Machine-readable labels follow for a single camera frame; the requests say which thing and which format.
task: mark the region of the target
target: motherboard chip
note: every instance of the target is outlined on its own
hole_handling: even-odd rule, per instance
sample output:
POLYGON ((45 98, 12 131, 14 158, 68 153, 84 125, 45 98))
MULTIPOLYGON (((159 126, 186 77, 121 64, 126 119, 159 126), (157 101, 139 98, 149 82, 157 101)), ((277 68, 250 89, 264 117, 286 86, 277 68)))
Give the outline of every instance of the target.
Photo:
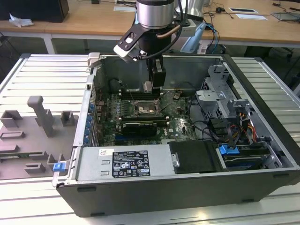
POLYGON ((159 113, 157 101, 137 101, 135 102, 136 114, 156 114, 159 113))

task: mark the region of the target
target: white paper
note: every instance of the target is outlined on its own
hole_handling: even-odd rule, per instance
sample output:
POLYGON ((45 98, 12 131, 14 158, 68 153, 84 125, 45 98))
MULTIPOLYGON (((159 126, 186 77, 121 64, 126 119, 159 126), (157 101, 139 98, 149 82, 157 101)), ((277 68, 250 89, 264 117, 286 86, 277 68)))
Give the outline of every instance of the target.
POLYGON ((32 26, 33 25, 33 22, 31 19, 20 19, 11 14, 9 14, 9 15, 10 15, 9 22, 12 23, 14 26, 21 28, 22 26, 32 26))
POLYGON ((236 14, 240 19, 250 19, 250 20, 268 20, 262 15, 250 15, 250 14, 236 14))

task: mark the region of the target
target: wooden desk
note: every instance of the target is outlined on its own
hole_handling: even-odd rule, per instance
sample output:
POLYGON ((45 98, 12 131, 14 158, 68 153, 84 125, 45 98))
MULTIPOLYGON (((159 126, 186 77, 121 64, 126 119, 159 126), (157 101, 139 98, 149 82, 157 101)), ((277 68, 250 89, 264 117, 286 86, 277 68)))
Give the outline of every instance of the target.
MULTIPOLYGON (((278 22, 278 19, 272 15, 275 12, 283 12, 283 9, 273 6, 271 0, 215 0, 217 3, 224 5, 228 13, 232 13, 231 8, 251 8, 256 10, 258 15, 266 15, 265 20, 249 20, 240 19, 236 15, 214 15, 213 24, 215 29, 220 33, 220 41, 240 41, 240 42, 263 42, 263 43, 290 43, 300 44, 300 24, 293 22, 278 22)), ((290 7, 300 8, 299 3, 281 2, 281 6, 287 11, 290 7)), ((212 10, 215 11, 216 6, 212 4, 212 10)), ((210 17, 205 16, 205 20, 210 23, 210 17)))
MULTIPOLYGON (((220 44, 225 45, 252 45, 273 47, 300 47, 300 24, 278 22, 278 19, 269 15, 283 12, 273 6, 271 0, 214 0, 228 7, 253 8, 261 15, 267 14, 267 21, 239 19, 236 15, 214 15, 213 24, 220 33, 220 44)), ((131 26, 133 12, 115 12, 115 4, 101 2, 91 4, 90 1, 69 0, 69 14, 63 23, 35 22, 34 26, 18 28, 8 21, 0 21, 0 31, 7 36, 40 37, 44 39, 49 53, 55 53, 52 38, 75 39, 109 39, 118 40, 131 26)), ((281 2, 282 7, 299 8, 299 3, 281 2)), ((210 23, 210 17, 204 17, 210 23)), ((212 32, 204 32, 202 40, 212 39, 212 32)))

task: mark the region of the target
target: side panel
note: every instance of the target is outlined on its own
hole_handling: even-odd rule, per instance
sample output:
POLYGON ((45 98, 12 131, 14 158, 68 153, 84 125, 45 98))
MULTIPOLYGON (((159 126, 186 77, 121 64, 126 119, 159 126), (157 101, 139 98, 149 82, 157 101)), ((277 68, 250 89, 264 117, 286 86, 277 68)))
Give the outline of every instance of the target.
POLYGON ((56 188, 79 217, 257 202, 299 171, 56 188))

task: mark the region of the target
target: green circuit board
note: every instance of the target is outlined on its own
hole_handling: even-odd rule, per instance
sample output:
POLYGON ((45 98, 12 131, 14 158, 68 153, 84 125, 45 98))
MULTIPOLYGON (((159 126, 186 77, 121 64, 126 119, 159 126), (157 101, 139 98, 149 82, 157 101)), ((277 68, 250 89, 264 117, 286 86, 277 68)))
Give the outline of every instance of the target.
POLYGON ((179 92, 168 91, 155 100, 121 100, 118 95, 104 96, 99 101, 98 124, 101 135, 100 146, 114 145, 147 145, 167 144, 169 141, 196 140, 195 130, 188 121, 188 97, 180 97, 179 92), (153 116, 146 122, 159 124, 156 134, 148 137, 124 137, 122 124, 126 123, 119 118, 153 116), (161 125, 156 117, 167 118, 167 124, 161 125))

